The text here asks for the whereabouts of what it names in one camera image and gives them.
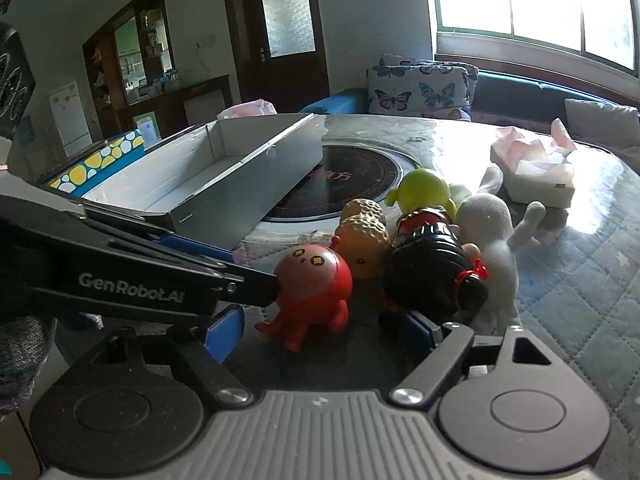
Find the frosted glass panel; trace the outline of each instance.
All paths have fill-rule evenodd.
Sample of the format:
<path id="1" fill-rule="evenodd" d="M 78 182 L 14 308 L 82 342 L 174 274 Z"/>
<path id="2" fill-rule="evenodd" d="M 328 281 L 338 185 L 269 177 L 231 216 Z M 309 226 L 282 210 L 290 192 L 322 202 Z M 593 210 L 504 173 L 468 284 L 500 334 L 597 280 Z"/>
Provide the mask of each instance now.
<path id="1" fill-rule="evenodd" d="M 316 49 L 309 0 L 262 0 L 271 57 Z"/>

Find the plastic bag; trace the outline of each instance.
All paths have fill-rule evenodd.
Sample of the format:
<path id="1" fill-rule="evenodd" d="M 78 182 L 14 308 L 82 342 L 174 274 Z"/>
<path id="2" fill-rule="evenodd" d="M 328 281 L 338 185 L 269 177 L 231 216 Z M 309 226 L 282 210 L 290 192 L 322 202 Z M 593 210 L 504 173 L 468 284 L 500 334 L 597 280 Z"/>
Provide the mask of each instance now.
<path id="1" fill-rule="evenodd" d="M 248 103 L 242 103 L 226 110 L 221 111 L 218 114 L 218 119 L 231 119 L 234 117 L 252 117 L 256 115 L 273 115 L 277 114 L 273 105 L 263 99 L 257 101 L 250 101 Z"/>

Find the door handle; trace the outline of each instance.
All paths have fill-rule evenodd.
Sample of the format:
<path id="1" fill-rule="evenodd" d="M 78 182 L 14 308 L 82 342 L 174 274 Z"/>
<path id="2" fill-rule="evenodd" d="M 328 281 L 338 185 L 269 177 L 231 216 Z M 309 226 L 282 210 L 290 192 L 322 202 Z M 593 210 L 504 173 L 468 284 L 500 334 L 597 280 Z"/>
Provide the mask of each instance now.
<path id="1" fill-rule="evenodd" d="M 265 61 L 267 61 L 267 56 L 269 56 L 271 54 L 271 51 L 268 48 L 261 48 L 260 49 L 260 62 L 264 63 Z"/>

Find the black and red toy figure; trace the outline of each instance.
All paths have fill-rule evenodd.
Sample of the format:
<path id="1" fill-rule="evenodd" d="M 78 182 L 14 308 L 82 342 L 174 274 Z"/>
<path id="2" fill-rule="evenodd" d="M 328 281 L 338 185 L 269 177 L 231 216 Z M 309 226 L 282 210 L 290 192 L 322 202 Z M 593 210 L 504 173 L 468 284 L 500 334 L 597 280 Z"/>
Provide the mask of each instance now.
<path id="1" fill-rule="evenodd" d="M 423 222 L 416 222 L 424 216 Z M 488 273 L 480 258 L 470 261 L 449 226 L 430 212 L 399 221 L 398 236 L 387 251 L 383 290 L 392 309 L 417 310 L 438 324 L 470 319 L 488 297 Z"/>
<path id="2" fill-rule="evenodd" d="M 451 224 L 451 219 L 444 208 L 423 207 L 412 213 L 402 215 L 398 219 L 396 227 L 398 228 L 398 234 L 405 234 L 414 231 L 422 224 L 431 225 L 437 222 Z"/>
<path id="3" fill-rule="evenodd" d="M 310 326 L 326 324 L 334 334 L 347 327 L 353 281 L 340 254 L 321 245 L 302 245 L 287 252 L 274 274 L 281 286 L 276 300 L 280 312 L 273 322 L 256 324 L 260 332 L 299 352 Z"/>

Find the pink tissue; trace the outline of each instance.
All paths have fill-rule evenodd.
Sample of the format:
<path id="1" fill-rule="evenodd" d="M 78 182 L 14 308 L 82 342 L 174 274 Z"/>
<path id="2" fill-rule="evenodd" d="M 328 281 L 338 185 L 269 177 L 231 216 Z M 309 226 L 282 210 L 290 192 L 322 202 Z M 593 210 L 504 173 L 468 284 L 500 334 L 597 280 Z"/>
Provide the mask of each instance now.
<path id="1" fill-rule="evenodd" d="M 495 153 L 514 174 L 555 184 L 572 183 L 574 168 L 566 157 L 576 146 L 560 119 L 551 123 L 551 137 L 515 126 L 497 130 Z"/>

